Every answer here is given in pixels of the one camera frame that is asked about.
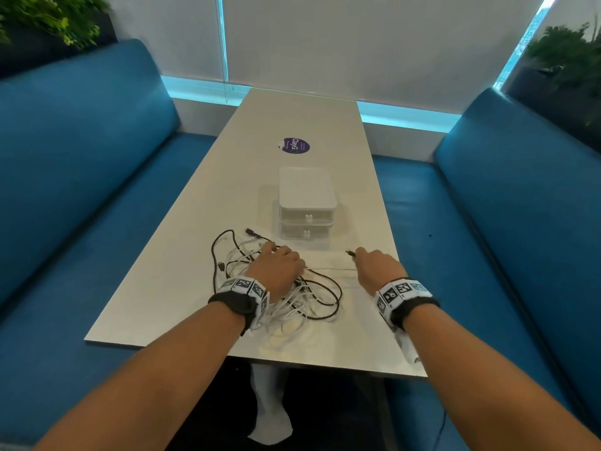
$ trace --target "round sticker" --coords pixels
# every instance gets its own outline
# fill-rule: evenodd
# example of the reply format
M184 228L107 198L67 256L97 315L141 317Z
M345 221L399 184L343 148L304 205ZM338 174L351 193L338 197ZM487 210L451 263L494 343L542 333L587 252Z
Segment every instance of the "round sticker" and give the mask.
M305 153L309 151L309 143L297 137L287 137L278 145L287 153Z

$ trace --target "table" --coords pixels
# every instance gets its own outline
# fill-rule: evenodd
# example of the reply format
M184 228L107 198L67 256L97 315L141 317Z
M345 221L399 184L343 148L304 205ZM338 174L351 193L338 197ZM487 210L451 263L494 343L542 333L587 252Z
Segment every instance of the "table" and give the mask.
M292 147L305 151L289 153ZM308 322L287 342L261 330L247 333L229 354L425 376L421 364L405 360L344 253L362 245L396 256L357 104L268 90L250 90L85 339L143 347L206 305L212 294L210 246L226 229L242 235L249 227L282 243L274 228L281 166L318 166L330 173L338 200L330 240L285 243L308 267L342 285L341 311L334 322Z

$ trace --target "hand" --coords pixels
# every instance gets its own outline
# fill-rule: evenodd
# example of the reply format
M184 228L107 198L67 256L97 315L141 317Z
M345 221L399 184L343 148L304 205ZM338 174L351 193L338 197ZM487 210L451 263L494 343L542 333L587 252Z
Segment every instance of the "hand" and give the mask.
M355 264L359 274L359 284L370 296L374 296L386 283L408 277L401 263L380 250L368 252L360 246L355 250Z
M296 251L285 245L276 248L274 242L267 242L244 275L259 280L269 291L270 300L274 303L288 294L304 270L305 262Z

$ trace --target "person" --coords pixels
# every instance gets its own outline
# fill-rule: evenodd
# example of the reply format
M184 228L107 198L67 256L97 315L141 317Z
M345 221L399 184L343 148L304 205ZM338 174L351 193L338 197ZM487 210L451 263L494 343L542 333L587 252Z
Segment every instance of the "person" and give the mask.
M380 251L356 250L370 296L404 267ZM266 243L245 276L283 298L305 268L299 254ZM35 451L164 450L210 385L248 319L212 301L155 340L71 409ZM463 440L480 450L601 450L601 441L514 364L435 303L400 325Z

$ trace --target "black wristband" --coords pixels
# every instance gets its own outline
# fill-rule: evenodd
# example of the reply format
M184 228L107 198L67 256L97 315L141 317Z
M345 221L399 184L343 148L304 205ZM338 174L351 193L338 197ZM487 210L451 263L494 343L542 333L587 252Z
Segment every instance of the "black wristband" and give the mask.
M401 328L404 331L405 328L403 327L403 321L405 320L405 318L409 316L409 314L415 307L417 307L418 305L424 305L425 303L431 303L440 308L440 303L435 298L409 299L401 303L401 305L399 305L392 311L390 315L390 321L395 326Z
M245 319L244 330L240 334L243 336L244 333L250 329L252 320L255 318L257 311L257 302L248 294L236 293L234 291L224 291L213 295L208 303L222 302L229 307L231 311L242 315Z

